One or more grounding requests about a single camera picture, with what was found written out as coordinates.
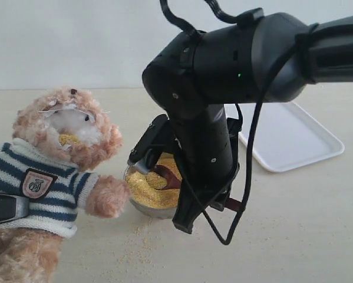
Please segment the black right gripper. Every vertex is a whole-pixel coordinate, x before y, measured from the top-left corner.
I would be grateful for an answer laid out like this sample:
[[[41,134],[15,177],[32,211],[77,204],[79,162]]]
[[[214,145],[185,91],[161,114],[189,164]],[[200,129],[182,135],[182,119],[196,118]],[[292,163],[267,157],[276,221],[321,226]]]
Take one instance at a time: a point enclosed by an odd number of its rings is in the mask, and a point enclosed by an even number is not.
[[[174,157],[182,175],[173,224],[192,234],[194,221],[207,207],[223,211],[237,174],[237,147],[232,130],[241,127],[228,119],[223,104],[213,104],[191,112],[168,109],[149,124],[129,154],[127,164],[142,174],[155,166],[172,144],[172,128],[177,147]]]

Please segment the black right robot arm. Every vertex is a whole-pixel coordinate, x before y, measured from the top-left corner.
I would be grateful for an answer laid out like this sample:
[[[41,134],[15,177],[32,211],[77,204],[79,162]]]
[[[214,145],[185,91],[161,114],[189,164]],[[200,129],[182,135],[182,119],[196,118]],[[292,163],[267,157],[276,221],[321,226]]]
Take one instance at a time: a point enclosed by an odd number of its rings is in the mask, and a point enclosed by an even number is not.
[[[239,170],[238,134],[243,120],[226,117],[225,104],[285,103],[307,84],[353,82],[353,16],[306,25],[280,12],[257,8],[233,25],[190,36],[181,32],[142,74],[157,116],[128,157],[139,172],[151,170],[163,152],[174,155],[182,184],[174,226],[191,233],[207,207],[245,210],[230,198]]]

